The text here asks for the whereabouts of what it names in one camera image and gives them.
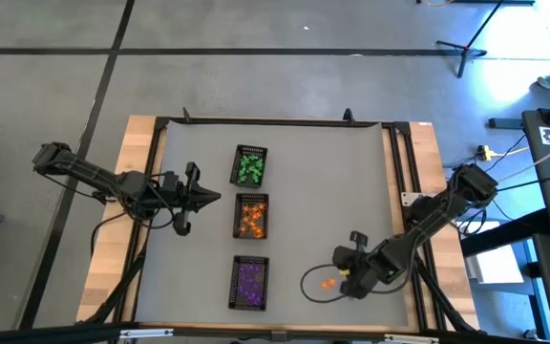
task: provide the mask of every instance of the wooden table frame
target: wooden table frame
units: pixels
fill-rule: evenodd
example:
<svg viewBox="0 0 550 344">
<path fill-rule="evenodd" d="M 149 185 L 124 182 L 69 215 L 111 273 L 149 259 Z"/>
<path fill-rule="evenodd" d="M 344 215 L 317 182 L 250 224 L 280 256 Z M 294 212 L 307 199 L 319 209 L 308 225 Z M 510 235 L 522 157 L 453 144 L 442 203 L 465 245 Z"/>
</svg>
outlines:
<svg viewBox="0 0 550 344">
<path fill-rule="evenodd" d="M 146 173 L 158 173 L 164 153 L 166 124 L 189 122 L 193 124 L 238 123 L 238 124 L 278 124 L 278 125 L 322 125 L 322 126 L 370 126 L 374 121 L 310 120 L 310 119 L 273 119 L 273 118 L 157 118 L 131 116 L 122 142 L 116 173 L 139 170 Z M 383 142 L 386 153 L 388 189 L 391 199 L 393 233 L 403 233 L 400 192 L 419 191 L 439 192 L 445 188 L 441 160 L 436 146 L 434 129 L 425 122 L 380 122 L 383 126 Z M 110 218 L 122 211 L 119 204 L 107 204 L 103 219 Z M 91 316 L 116 286 L 124 270 L 128 268 L 147 239 L 147 230 L 133 224 L 128 217 L 122 217 L 104 225 L 96 238 L 95 253 L 89 267 L 84 292 L 80 301 L 77 320 Z M 424 247 L 424 258 L 433 257 L 433 268 L 439 286 L 450 299 L 454 307 L 473 327 L 478 328 L 475 305 L 470 284 L 466 275 L 457 231 L 452 226 L 440 230 Z M 430 267 L 431 259 L 424 259 Z M 136 276 L 129 287 L 121 307 L 110 314 L 108 321 L 131 321 L 134 318 L 138 296 Z M 419 286 L 418 278 L 413 284 Z M 208 323 L 151 323 L 151 326 L 202 328 L 212 330 L 288 330 L 288 331 L 325 331 L 325 332 L 384 332 L 417 333 L 424 329 L 437 329 L 451 324 L 443 324 L 442 318 L 434 311 L 434 304 L 427 287 L 408 285 L 404 288 L 404 297 L 408 313 L 408 325 L 402 328 L 388 326 L 304 326 L 304 325 L 266 325 L 266 324 L 208 324 Z"/>
</svg>

